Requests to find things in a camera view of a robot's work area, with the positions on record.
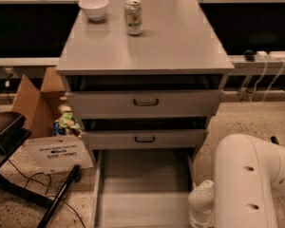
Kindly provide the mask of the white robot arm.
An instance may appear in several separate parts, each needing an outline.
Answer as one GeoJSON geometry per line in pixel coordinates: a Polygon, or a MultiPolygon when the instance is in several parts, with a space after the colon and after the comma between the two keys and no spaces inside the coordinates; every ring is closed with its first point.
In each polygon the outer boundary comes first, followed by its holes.
{"type": "Polygon", "coordinates": [[[218,145],[214,178],[189,195],[192,228],[277,228],[274,197],[285,195],[285,147],[244,134],[218,145]]]}

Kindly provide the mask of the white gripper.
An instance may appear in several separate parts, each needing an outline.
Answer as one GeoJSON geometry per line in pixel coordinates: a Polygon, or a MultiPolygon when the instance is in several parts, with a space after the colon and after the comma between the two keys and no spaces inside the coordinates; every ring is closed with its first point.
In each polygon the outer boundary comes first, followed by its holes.
{"type": "Polygon", "coordinates": [[[214,183],[205,180],[189,194],[189,223],[192,228],[214,228],[214,183]]]}

